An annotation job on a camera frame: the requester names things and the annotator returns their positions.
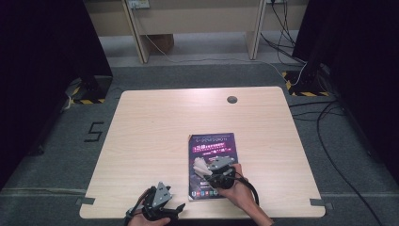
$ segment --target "gray carpet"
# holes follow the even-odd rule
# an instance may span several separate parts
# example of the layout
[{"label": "gray carpet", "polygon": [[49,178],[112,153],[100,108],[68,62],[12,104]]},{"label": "gray carpet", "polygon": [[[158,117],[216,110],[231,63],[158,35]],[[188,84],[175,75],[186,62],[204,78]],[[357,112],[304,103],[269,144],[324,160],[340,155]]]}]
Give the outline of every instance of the gray carpet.
[{"label": "gray carpet", "polygon": [[[276,65],[281,72],[295,69]],[[0,193],[0,225],[122,225],[121,219],[81,219],[85,196],[119,97],[124,90],[279,86],[289,105],[331,101],[333,97],[293,97],[284,81],[265,64],[113,68],[104,104],[72,105],[59,115],[43,144],[45,153],[27,156]],[[321,111],[323,105],[292,107],[293,114]],[[399,225],[399,189],[385,169],[365,151],[339,104],[320,121],[327,150],[347,180],[362,194],[384,225]],[[316,133],[318,114],[295,116],[311,169],[328,204],[322,218],[283,218],[277,225],[377,225],[370,211],[332,167]],[[102,131],[97,142],[91,124]],[[179,225],[253,225],[248,220],[181,220]]]}]

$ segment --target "brown box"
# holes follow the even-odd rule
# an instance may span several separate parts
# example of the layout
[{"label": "brown box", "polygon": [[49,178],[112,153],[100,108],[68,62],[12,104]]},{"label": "brown box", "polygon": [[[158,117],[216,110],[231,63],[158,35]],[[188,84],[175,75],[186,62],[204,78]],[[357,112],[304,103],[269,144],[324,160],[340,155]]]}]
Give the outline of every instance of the brown box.
[{"label": "brown box", "polygon": [[[174,45],[173,34],[149,35],[148,37],[164,53],[167,53]],[[150,52],[159,52],[153,44],[149,41]]]}]

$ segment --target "forearm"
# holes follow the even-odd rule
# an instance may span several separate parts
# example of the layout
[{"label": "forearm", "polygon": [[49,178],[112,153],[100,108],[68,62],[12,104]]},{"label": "forearm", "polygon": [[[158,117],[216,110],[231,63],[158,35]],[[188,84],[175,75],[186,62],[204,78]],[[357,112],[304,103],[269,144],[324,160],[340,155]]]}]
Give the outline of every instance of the forearm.
[{"label": "forearm", "polygon": [[257,204],[247,207],[244,209],[244,211],[255,221],[258,226],[270,226],[273,224],[273,219],[271,219]]}]

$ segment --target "magazine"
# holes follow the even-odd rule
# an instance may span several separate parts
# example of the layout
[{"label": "magazine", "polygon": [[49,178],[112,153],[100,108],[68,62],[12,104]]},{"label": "magazine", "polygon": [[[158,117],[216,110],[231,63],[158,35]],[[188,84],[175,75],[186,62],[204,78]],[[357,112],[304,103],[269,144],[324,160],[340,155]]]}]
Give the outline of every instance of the magazine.
[{"label": "magazine", "polygon": [[197,157],[203,158],[206,164],[210,164],[217,156],[231,157],[234,159],[233,163],[238,163],[234,133],[190,136],[188,141],[188,199],[190,201],[223,198],[193,169],[194,160]]}]

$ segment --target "table top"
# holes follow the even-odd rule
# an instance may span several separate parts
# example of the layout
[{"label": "table top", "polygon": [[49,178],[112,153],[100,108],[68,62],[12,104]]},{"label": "table top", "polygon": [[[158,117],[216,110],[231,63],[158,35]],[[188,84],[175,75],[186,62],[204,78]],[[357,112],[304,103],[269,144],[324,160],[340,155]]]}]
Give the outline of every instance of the table top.
[{"label": "table top", "polygon": [[[237,98],[230,104],[230,96]],[[143,191],[171,186],[180,218],[248,218],[226,199],[188,200],[190,135],[234,133],[243,173],[271,218],[321,217],[320,193],[284,94],[277,87],[123,92],[106,136],[82,218],[124,218]]]}]

